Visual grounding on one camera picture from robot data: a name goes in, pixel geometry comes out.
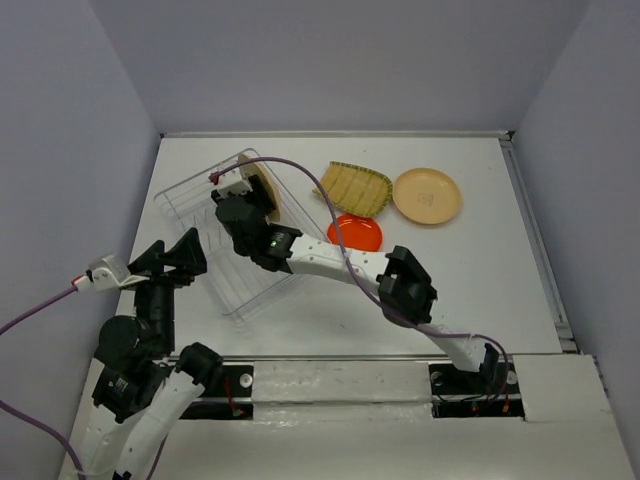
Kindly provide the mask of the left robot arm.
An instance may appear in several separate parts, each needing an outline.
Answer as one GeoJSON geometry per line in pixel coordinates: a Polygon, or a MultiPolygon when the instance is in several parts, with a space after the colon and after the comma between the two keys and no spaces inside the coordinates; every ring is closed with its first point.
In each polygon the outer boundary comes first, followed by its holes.
{"type": "Polygon", "coordinates": [[[77,448],[82,479],[137,479],[182,414],[221,383],[223,359],[201,343],[186,346],[174,365],[175,292],[206,273],[199,233],[191,228],[171,248],[155,241],[129,264],[114,255],[74,280],[79,290],[134,294],[133,312],[114,315],[98,335],[99,367],[85,433],[77,448]]]}

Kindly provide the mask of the large cream bird plate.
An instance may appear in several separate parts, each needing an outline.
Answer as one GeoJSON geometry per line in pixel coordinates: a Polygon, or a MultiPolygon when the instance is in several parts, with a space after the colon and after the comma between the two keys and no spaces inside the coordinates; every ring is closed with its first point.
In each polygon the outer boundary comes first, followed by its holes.
{"type": "Polygon", "coordinates": [[[265,211],[270,222],[279,222],[281,197],[272,175],[259,162],[249,163],[250,157],[245,154],[238,156],[240,170],[249,180],[252,192],[258,204],[265,211]]]}

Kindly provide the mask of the orange plate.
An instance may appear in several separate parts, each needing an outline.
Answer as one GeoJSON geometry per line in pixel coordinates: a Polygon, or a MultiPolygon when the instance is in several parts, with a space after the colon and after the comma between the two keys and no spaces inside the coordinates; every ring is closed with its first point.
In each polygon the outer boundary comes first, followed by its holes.
{"type": "Polygon", "coordinates": [[[381,249],[383,232],[374,219],[346,213],[338,216],[337,221],[338,228],[333,223],[327,228],[327,237],[333,244],[339,244],[338,233],[341,233],[346,248],[367,252],[381,249]]]}

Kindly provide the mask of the plain beige plate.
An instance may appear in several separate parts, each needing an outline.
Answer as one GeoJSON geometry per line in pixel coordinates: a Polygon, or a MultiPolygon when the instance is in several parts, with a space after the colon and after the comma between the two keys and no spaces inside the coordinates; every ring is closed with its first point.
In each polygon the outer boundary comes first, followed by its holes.
{"type": "Polygon", "coordinates": [[[403,172],[393,184],[392,198],[403,216],[427,226],[449,222],[463,206],[463,196],[456,182],[433,168],[414,168],[403,172]]]}

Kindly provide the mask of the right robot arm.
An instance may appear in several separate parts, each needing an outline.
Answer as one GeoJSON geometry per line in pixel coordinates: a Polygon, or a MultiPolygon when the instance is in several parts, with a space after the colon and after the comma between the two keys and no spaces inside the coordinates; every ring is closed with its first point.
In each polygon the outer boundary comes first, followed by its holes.
{"type": "Polygon", "coordinates": [[[359,287],[390,322],[430,338],[460,371],[462,384],[482,392],[497,378],[499,351],[483,335],[456,332],[434,324],[431,309],[437,300],[432,279],[405,247],[389,253],[342,248],[298,229],[273,223],[273,202],[247,191],[211,198],[215,216],[232,240],[235,253],[262,269],[306,275],[359,287]]]}

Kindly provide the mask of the woven bamboo tray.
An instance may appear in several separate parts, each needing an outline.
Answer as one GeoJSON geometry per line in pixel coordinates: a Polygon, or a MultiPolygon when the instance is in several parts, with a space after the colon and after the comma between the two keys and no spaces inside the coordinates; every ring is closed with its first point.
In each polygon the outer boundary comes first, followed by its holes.
{"type": "Polygon", "coordinates": [[[331,161],[320,183],[331,203],[341,211],[374,218],[392,198],[392,181],[384,174],[359,165],[331,161]]]}

